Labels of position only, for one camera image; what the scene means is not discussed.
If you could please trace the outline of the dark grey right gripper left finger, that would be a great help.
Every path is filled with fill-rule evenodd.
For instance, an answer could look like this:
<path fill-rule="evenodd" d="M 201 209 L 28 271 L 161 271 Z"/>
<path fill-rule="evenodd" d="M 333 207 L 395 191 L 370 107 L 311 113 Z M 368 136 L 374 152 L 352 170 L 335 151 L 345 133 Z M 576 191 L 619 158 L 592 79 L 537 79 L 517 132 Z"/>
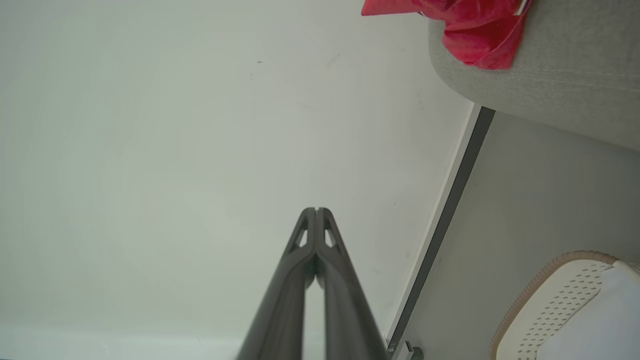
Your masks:
<path fill-rule="evenodd" d="M 306 291 L 316 274 L 317 210 L 302 210 L 270 280 L 238 360 L 301 360 Z"/>

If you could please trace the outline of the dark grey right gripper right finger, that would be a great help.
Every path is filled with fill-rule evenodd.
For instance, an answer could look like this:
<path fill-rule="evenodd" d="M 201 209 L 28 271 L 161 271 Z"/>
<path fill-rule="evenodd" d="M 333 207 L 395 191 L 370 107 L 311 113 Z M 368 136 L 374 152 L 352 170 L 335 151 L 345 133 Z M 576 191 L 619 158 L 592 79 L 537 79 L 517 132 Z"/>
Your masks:
<path fill-rule="evenodd" d="M 316 214 L 317 279 L 324 291 L 326 359 L 386 360 L 387 347 L 332 212 Z"/>

